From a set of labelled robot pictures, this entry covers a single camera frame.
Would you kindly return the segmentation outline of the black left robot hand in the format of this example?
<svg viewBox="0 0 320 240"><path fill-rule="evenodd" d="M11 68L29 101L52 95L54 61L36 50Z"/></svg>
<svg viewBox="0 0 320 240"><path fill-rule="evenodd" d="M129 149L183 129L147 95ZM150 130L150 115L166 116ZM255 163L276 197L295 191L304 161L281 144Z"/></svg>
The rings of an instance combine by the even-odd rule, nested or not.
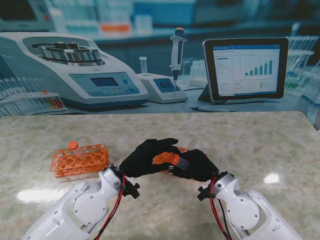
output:
<svg viewBox="0 0 320 240"><path fill-rule="evenodd" d="M175 146L175 138L147 139L141 143L119 166L119 169L129 178L167 171L171 164L153 164L153 159L164 152L180 154Z"/></svg>

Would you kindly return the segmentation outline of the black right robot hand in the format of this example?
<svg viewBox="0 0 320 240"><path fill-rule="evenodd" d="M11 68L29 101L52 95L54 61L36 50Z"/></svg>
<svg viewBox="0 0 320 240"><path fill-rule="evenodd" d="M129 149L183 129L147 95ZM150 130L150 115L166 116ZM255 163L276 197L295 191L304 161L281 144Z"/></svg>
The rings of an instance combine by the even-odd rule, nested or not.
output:
<svg viewBox="0 0 320 240"><path fill-rule="evenodd" d="M184 179L193 179L199 182L211 180L219 174L214 163L199 149L189 150L179 155L189 162L186 170L174 166L169 173Z"/></svg>

